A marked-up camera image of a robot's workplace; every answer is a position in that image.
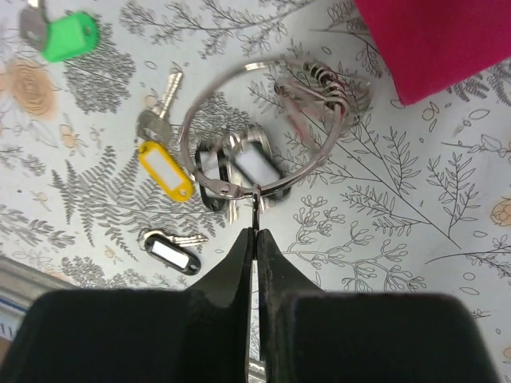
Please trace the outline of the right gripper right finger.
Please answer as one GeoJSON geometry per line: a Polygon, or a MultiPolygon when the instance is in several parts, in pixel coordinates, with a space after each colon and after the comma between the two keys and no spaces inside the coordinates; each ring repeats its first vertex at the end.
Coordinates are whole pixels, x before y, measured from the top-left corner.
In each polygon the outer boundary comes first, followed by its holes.
{"type": "Polygon", "coordinates": [[[256,237],[260,355],[270,382],[496,382],[469,311],[431,293],[318,288],[270,231],[256,237]]]}

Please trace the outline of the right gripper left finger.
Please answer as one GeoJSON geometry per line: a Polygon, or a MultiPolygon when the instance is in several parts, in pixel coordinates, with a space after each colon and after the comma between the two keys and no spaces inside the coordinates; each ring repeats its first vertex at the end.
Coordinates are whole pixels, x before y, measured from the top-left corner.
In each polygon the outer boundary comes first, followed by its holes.
{"type": "Polygon", "coordinates": [[[245,382],[255,233],[186,290],[53,290],[29,308],[4,382],[245,382]]]}

